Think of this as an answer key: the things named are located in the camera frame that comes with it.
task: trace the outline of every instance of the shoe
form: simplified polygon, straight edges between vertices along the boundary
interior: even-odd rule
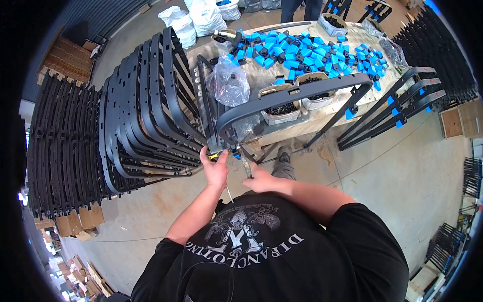
[[[291,153],[291,150],[287,146],[281,146],[280,148],[278,148],[278,151],[277,151],[278,162],[285,161],[290,163],[290,153]]]

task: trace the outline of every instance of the black t-shirt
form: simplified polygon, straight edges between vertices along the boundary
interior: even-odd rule
[[[342,206],[324,230],[271,194],[228,204],[185,246],[163,239],[133,302],[404,301],[399,244],[366,206]]]

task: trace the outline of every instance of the hand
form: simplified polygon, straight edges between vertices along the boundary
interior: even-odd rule
[[[226,187],[229,171],[227,167],[228,150],[223,150],[217,162],[212,162],[208,159],[206,150],[208,150],[207,146],[201,149],[199,159],[203,163],[208,185],[216,188]]]
[[[249,187],[257,193],[277,191],[281,178],[277,178],[263,168],[258,167],[254,162],[250,163],[253,178],[244,179],[241,184]]]

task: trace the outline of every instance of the wooden pallet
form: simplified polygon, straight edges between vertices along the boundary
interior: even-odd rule
[[[107,284],[106,279],[102,277],[92,263],[87,264],[87,269],[89,271],[89,275],[91,275],[94,282],[99,286],[104,296],[110,297],[112,294],[114,294],[114,290]]]

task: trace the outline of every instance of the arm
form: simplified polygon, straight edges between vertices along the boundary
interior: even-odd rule
[[[254,163],[251,164],[251,168],[253,179],[243,180],[244,186],[257,193],[278,193],[324,226],[328,225],[341,206],[355,202],[348,195],[331,187],[278,178]]]
[[[185,245],[189,237],[204,227],[213,217],[221,193],[227,186],[227,157],[224,150],[216,163],[206,156],[208,147],[203,147],[199,159],[203,163],[208,184],[195,200],[176,218],[166,233],[166,238]]]

